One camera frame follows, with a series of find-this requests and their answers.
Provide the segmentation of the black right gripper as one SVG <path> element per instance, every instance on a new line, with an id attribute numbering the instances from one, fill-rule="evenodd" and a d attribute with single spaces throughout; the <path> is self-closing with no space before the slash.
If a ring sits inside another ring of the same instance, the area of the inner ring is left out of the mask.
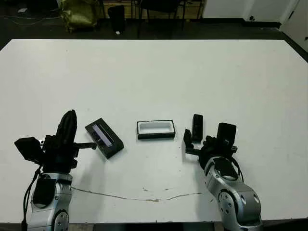
<path id="1" fill-rule="evenodd" d="M 234 153 L 237 151 L 236 146 L 232 147 L 218 147 L 218 146 L 206 146 L 206 145 L 215 145 L 217 138 L 207 135 L 204 141 L 204 146 L 199 149 L 194 149 L 192 144 L 192 134 L 189 129 L 185 129 L 183 137 L 186 154 L 192 154 L 199 157 L 199 164 L 202 169 L 205 169 L 209 160 L 213 157 L 223 157 L 231 158 Z"/>

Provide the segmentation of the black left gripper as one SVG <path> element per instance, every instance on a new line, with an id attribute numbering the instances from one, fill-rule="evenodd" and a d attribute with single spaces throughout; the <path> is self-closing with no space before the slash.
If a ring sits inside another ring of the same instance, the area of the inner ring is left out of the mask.
<path id="1" fill-rule="evenodd" d="M 47 135 L 43 143 L 43 172 L 70 173 L 77 167 L 78 152 L 80 149 L 97 148 L 94 142 L 76 143 L 74 138 L 77 130 L 77 115 L 75 110 L 66 112 L 56 131 L 56 135 Z"/>

